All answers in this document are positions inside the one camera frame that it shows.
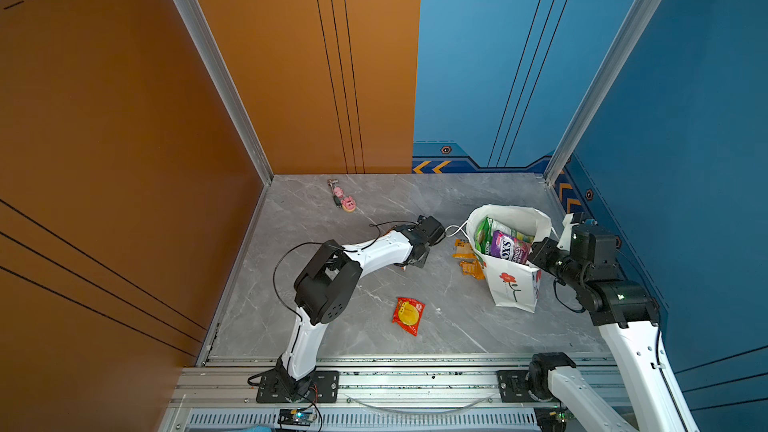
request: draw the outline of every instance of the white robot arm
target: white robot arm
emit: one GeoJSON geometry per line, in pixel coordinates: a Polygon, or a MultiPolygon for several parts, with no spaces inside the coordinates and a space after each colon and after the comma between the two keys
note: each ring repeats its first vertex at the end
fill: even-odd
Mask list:
{"type": "MultiPolygon", "coordinates": [[[[645,287],[619,275],[616,235],[594,220],[571,216],[570,241],[545,238],[528,260],[576,291],[605,339],[643,432],[698,432],[664,352],[658,307],[645,287]]],[[[590,432],[631,427],[582,379],[565,354],[536,354],[528,386],[539,399],[556,397],[590,432]]]]}
{"type": "Polygon", "coordinates": [[[360,278],[391,264],[423,267],[429,247],[445,236],[437,219],[419,216],[417,222],[394,227],[372,242],[322,244],[293,284],[296,321],[275,366],[283,394],[293,400],[306,395],[322,336],[350,302],[360,278]]]}
{"type": "MultiPolygon", "coordinates": [[[[594,221],[568,225],[570,244],[546,238],[528,260],[576,290],[577,300],[608,343],[643,432],[698,432],[666,359],[658,308],[645,288],[621,280],[615,235],[594,221]]],[[[361,277],[390,264],[423,267],[429,247],[445,237],[434,217],[420,216],[373,242],[325,242],[304,267],[296,290],[296,321],[276,380],[288,400],[304,398],[328,324],[343,312],[361,277]]],[[[536,354],[527,386],[539,400],[559,399],[590,432],[637,432],[592,390],[563,353],[536,354]]]]}

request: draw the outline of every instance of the shopping bag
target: shopping bag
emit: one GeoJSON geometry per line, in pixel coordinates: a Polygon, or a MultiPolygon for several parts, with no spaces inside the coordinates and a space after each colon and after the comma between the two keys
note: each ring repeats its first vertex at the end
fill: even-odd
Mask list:
{"type": "Polygon", "coordinates": [[[530,262],[517,264],[491,255],[481,254],[475,243],[475,232],[486,217],[513,228],[525,235],[533,235],[538,242],[549,236],[552,220],[533,207],[493,206],[478,207],[466,221],[466,235],[472,250],[480,259],[491,296],[499,307],[517,307],[534,312],[542,271],[530,262]]]}

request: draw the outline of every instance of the white wire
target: white wire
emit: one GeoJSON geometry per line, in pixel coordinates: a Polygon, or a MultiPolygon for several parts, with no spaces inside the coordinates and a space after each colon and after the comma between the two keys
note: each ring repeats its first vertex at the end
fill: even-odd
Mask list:
{"type": "Polygon", "coordinates": [[[467,236],[467,233],[464,232],[464,229],[462,228],[462,227],[467,225],[467,222],[469,222],[469,220],[465,220],[464,223],[461,224],[460,226],[447,226],[446,227],[446,236],[447,237],[453,237],[454,235],[456,235],[459,232],[461,232],[462,234],[464,234],[464,236],[467,238],[467,240],[469,240],[469,236],[467,236]],[[457,227],[456,232],[454,232],[453,234],[448,234],[448,229],[451,228],[451,227],[457,227]]]}
{"type": "Polygon", "coordinates": [[[355,399],[354,397],[350,397],[349,395],[346,396],[346,398],[350,399],[352,402],[357,402],[361,406],[363,406],[365,408],[369,408],[371,410],[374,410],[375,412],[381,412],[381,413],[384,413],[384,414],[395,414],[395,415],[400,415],[400,416],[403,416],[403,417],[414,416],[414,415],[415,416],[419,416],[419,415],[440,415],[440,416],[443,416],[443,417],[450,417],[452,415],[458,415],[458,414],[461,414],[463,412],[466,412],[467,410],[477,406],[477,404],[480,404],[481,402],[487,401],[491,397],[493,397],[493,396],[489,395],[486,398],[477,399],[474,402],[471,402],[471,403],[465,405],[464,407],[450,409],[450,410],[444,410],[442,412],[409,412],[409,411],[406,411],[406,410],[377,407],[375,405],[366,404],[365,402],[362,402],[362,401],[360,401],[358,399],[355,399]]]}

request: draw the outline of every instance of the red snack packet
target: red snack packet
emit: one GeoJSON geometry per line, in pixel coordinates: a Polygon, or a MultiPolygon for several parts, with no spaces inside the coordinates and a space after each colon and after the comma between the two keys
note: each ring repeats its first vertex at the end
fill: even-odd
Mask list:
{"type": "Polygon", "coordinates": [[[418,333],[418,323],[422,321],[423,312],[424,304],[421,302],[412,298],[398,297],[392,322],[397,322],[400,327],[415,337],[418,333]]]}

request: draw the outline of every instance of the gray marble surface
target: gray marble surface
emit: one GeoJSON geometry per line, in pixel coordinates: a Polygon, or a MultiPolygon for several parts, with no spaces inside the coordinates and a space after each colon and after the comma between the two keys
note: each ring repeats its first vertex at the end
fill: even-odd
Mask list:
{"type": "MultiPolygon", "coordinates": [[[[212,358],[276,358],[285,350],[294,315],[277,301],[271,275],[280,256],[302,242],[353,244],[376,236],[369,224],[435,216],[461,224],[485,204],[536,207],[560,233],[563,212],[533,174],[424,174],[333,176],[357,201],[348,213],[334,206],[331,176],[276,176],[266,195],[240,275],[211,351],[212,358]]],[[[293,280],[315,253],[305,245],[277,271],[278,290],[293,304],[293,280]]],[[[535,313],[495,307],[485,281],[462,274],[447,238],[430,251],[423,269],[390,266],[360,280],[347,310],[326,332],[319,357],[360,354],[519,354],[545,351],[608,353],[587,314],[557,303],[552,279],[542,278],[535,313]],[[392,323],[398,296],[426,304],[418,336],[392,323]]],[[[574,294],[560,288],[575,306],[574,294]]]]}

